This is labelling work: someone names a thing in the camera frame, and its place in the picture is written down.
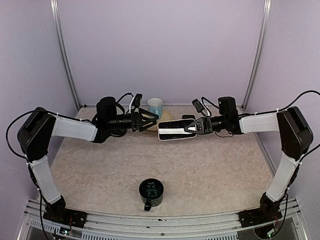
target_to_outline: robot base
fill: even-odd
[[[84,211],[65,208],[63,217],[57,217],[56,214],[52,214],[52,212],[46,211],[43,214],[43,218],[58,224],[83,229],[87,219],[87,213]]]
[[[282,218],[281,211],[273,212],[264,217],[263,220],[260,219],[261,211],[260,208],[255,208],[251,210],[243,210],[239,212],[239,219],[242,228],[251,227],[259,224],[265,224]]]

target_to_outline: black cable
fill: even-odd
[[[289,199],[289,194],[287,193],[286,196],[286,201],[285,201],[285,210],[284,210],[284,216],[283,216],[283,220],[282,220],[282,223],[281,223],[281,226],[280,228],[271,236],[271,238],[273,238],[275,235],[277,235],[280,230],[282,229],[282,227],[284,226],[284,223],[285,223],[285,220],[286,220],[286,216],[287,216],[287,209],[288,209],[288,199]]]
[[[41,222],[41,227],[42,227],[42,231],[43,231],[43,234],[44,234],[45,238],[47,240],[50,240],[48,238],[48,236],[47,236],[47,233],[46,233],[46,230],[45,230],[45,226],[44,226],[44,221],[42,219],[42,199],[43,199],[43,197],[42,197],[42,192],[41,192],[40,189],[39,189],[39,193],[40,193],[40,222]]]
[[[131,96],[134,98],[134,95],[132,94],[132,92],[127,92],[127,93],[123,94],[123,95],[119,98],[119,100],[117,101],[117,103],[119,103],[125,96],[128,96],[128,95],[131,95]]]
[[[203,111],[201,111],[201,114],[203,115],[203,116],[205,116],[205,117],[212,117],[212,112],[209,110],[209,108],[204,104],[204,103],[202,103],[202,105],[204,106],[204,108],[209,112],[209,116],[207,116],[207,115],[205,115],[204,113],[203,113]]]
[[[243,113],[241,115],[239,115],[239,117],[244,116],[244,114],[246,114],[247,116],[253,116],[253,115],[261,115],[261,114],[272,114],[272,113],[276,113],[276,112],[280,112],[283,110],[286,110],[287,108],[291,107],[299,98],[301,98],[303,95],[308,94],[308,93],[314,93],[317,94],[318,96],[320,96],[320,92],[316,91],[316,90],[307,90],[304,91],[302,93],[300,93],[290,104],[288,104],[287,106],[277,110],[272,110],[272,111],[264,111],[264,112],[259,112],[257,114],[252,114],[252,113]],[[302,162],[302,160],[308,156],[309,154],[311,154],[313,151],[317,150],[318,148],[320,148],[320,143],[315,146],[313,149],[311,149],[310,151],[308,151],[301,159],[300,159],[300,163]]]
[[[317,146],[315,146],[314,148],[312,148],[310,151],[308,151],[308,152],[300,159],[299,163],[301,163],[301,161],[302,161],[306,156],[308,156],[308,155],[309,155],[310,153],[312,153],[314,150],[317,150],[319,147],[320,147],[320,143],[319,143]]]
[[[213,102],[209,101],[207,98],[204,96],[201,97],[202,104],[204,105],[204,100],[206,100],[208,103],[210,103],[212,106],[214,106],[216,109],[219,109],[217,105],[215,105]]]
[[[208,116],[208,115],[206,115],[206,114],[204,113],[204,111],[201,111],[200,113],[201,113],[201,114],[202,114],[202,116],[204,116],[205,118],[206,118],[206,117],[211,117],[211,116],[212,116],[211,111],[209,111],[209,113],[210,113],[210,114],[209,114],[209,116]]]
[[[300,93],[300,95],[297,96],[289,105],[279,109],[278,111],[277,110],[272,110],[272,111],[259,112],[257,114],[252,114],[252,113],[249,113],[249,114],[251,114],[251,115],[272,114],[272,113],[276,113],[276,112],[280,112],[280,111],[286,110],[287,108],[291,107],[299,98],[301,98],[303,95],[308,94],[308,93],[314,93],[314,94],[317,94],[317,95],[320,96],[320,92],[318,92],[316,90],[304,91],[304,92]]]
[[[134,112],[136,109],[137,109],[137,107],[136,107],[136,106],[134,106],[134,107],[133,107],[133,109],[131,110],[131,112]]]
[[[61,115],[61,114],[58,114],[58,113],[55,113],[55,112],[52,112],[52,111],[48,111],[48,110],[45,110],[45,109],[31,110],[31,111],[27,111],[27,112],[21,114],[21,115],[18,116],[16,119],[14,119],[14,120],[9,124],[9,126],[7,127],[7,129],[6,129],[6,131],[5,131],[5,140],[6,140],[6,144],[8,145],[9,149],[11,150],[11,152],[12,152],[14,155],[18,156],[19,158],[25,159],[27,162],[29,162],[29,161],[28,161],[28,159],[27,159],[25,156],[18,154],[18,153],[11,147],[11,144],[10,144],[10,142],[9,142],[9,130],[10,130],[10,128],[12,127],[12,125],[13,125],[16,121],[18,121],[19,119],[23,118],[23,117],[26,116],[26,115],[29,115],[29,114],[32,114],[32,113],[39,113],[39,112],[44,112],[44,113],[52,114],[52,115],[54,115],[54,116],[59,116],[59,117],[65,118],[65,119],[75,120],[75,121],[78,121],[78,122],[90,122],[90,123],[91,123],[91,121],[88,120],[88,119],[80,120],[80,119],[77,119],[77,118],[74,118],[74,117]]]

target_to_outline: light blue cup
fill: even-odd
[[[163,101],[160,98],[151,98],[148,100],[148,111],[159,116],[162,116]]]

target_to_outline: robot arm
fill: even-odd
[[[288,187],[295,180],[300,159],[307,153],[313,141],[312,131],[298,107],[265,114],[238,115],[235,99],[218,99],[221,116],[201,117],[184,128],[185,132],[200,135],[227,130],[234,135],[279,132],[281,138],[281,160],[271,185],[260,200],[260,208],[240,212],[241,225],[248,227],[281,218],[279,205]],[[193,104],[198,112],[204,108],[200,102]]]
[[[113,130],[132,129],[133,132],[142,132],[154,126],[159,117],[139,108],[141,98],[142,95],[137,94],[130,104],[134,109],[125,114],[124,108],[113,97],[105,97],[96,105],[97,114],[92,121],[55,115],[42,107],[36,108],[29,116],[17,137],[28,161],[30,176],[46,202],[43,218],[67,225],[73,219],[75,223],[71,225],[77,227],[83,227],[86,218],[85,212],[65,208],[65,200],[54,183],[47,157],[51,137],[103,143],[112,135]],[[116,107],[123,114],[117,114]]]

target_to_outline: mug handle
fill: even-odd
[[[150,201],[150,200],[147,200],[147,201],[145,202],[145,204],[144,204],[144,210],[145,210],[146,212],[149,212],[150,209],[151,209],[151,201]]]

